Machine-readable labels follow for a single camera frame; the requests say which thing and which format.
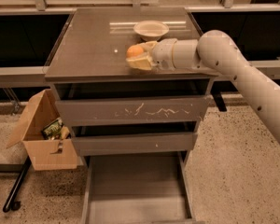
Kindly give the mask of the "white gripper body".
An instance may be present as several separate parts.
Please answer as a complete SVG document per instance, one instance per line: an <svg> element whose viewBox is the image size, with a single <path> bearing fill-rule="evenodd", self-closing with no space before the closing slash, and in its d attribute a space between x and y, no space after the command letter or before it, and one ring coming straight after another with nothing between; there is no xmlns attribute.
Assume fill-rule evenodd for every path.
<svg viewBox="0 0 280 224"><path fill-rule="evenodd" d="M173 50L176 42L176 38L163 39L153 48L153 62L161 70L175 70L173 62Z"/></svg>

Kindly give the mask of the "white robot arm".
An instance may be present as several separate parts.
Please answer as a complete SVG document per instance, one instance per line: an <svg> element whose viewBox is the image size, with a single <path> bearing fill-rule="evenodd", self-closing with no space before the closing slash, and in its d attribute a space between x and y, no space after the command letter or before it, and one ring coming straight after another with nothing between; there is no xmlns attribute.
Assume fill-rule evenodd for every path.
<svg viewBox="0 0 280 224"><path fill-rule="evenodd" d="M126 62L133 69L188 69L226 77L241 93L280 144L280 86L247 61L233 40L219 30L200 39L149 41L130 46Z"/></svg>

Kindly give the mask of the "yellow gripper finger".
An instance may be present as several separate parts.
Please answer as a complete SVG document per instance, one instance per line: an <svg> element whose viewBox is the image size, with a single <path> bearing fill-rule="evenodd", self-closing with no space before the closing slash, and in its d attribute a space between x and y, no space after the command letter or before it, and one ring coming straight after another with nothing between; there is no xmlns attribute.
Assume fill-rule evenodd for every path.
<svg viewBox="0 0 280 224"><path fill-rule="evenodd" d="M139 70L150 71L155 66L149 55L127 58L126 61L131 68Z"/></svg>
<svg viewBox="0 0 280 224"><path fill-rule="evenodd" d="M157 41L148 41L148 42L140 43L140 46L143 48L145 52L151 52L157 44L158 44Z"/></svg>

